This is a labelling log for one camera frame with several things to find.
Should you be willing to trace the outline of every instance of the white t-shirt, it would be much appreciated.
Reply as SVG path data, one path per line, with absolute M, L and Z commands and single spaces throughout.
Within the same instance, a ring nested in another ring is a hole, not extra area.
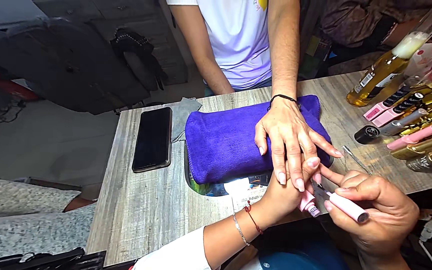
M 234 89 L 247 89 L 271 77 L 268 0 L 166 0 L 198 5 L 214 57 Z

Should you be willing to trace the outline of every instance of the purple towel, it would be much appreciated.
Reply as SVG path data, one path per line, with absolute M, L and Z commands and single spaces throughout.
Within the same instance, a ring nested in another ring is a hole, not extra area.
M 315 95 L 297 98 L 306 123 L 328 142 L 319 121 L 320 104 Z M 269 102 L 224 111 L 194 111 L 186 122 L 189 168 L 196 183 L 219 182 L 228 177 L 273 169 L 271 142 L 261 156 L 255 144 L 255 125 L 267 113 Z M 321 162 L 330 166 L 329 155 L 318 148 Z

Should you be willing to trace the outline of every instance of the white sleeve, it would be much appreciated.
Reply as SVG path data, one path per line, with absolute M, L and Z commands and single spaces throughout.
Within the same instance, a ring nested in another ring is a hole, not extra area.
M 133 270 L 211 270 L 205 255 L 201 227 L 139 259 Z
M 198 0 L 166 0 L 168 5 L 197 6 Z

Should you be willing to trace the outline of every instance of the silver bracelet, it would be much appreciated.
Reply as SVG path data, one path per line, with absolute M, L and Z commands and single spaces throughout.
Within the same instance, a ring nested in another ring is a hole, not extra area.
M 248 242 L 246 242 L 246 238 L 244 238 L 244 235 L 241 232 L 240 225 L 238 224 L 238 221 L 236 220 L 236 213 L 233 213 L 233 219 L 234 219 L 234 224 L 236 224 L 236 229 L 239 232 L 239 235 L 241 236 L 241 238 L 243 239 L 244 244 L 247 245 L 247 246 L 249 246 L 250 244 Z

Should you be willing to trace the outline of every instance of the black bracelet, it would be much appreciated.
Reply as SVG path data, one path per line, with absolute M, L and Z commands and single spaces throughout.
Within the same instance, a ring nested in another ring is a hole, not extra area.
M 287 99 L 287 100 L 293 101 L 294 103 L 296 103 L 297 108 L 298 108 L 298 109 L 300 108 L 299 103 L 298 103 L 294 98 L 292 98 L 291 96 L 277 94 L 277 95 L 274 95 L 274 96 L 271 98 L 271 100 L 269 101 L 269 107 L 268 107 L 268 109 L 267 109 L 268 112 L 269 112 L 269 109 L 271 109 L 271 104 L 273 104 L 273 100 L 275 99 L 275 97 L 282 97 L 282 98 L 284 98 L 284 99 Z

